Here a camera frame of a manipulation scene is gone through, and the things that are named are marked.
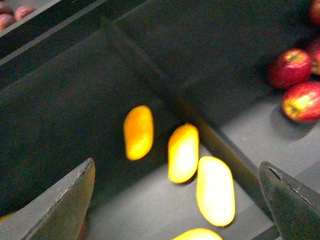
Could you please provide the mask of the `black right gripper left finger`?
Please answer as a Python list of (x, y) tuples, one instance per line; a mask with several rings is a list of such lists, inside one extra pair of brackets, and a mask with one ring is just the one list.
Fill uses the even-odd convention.
[(76, 240), (89, 207), (95, 163), (88, 158), (0, 223), (2, 240)]

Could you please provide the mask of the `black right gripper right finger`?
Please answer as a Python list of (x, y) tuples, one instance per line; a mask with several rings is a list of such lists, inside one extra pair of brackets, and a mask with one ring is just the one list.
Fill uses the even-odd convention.
[(259, 183), (283, 240), (320, 238), (320, 194), (270, 162), (259, 168)]

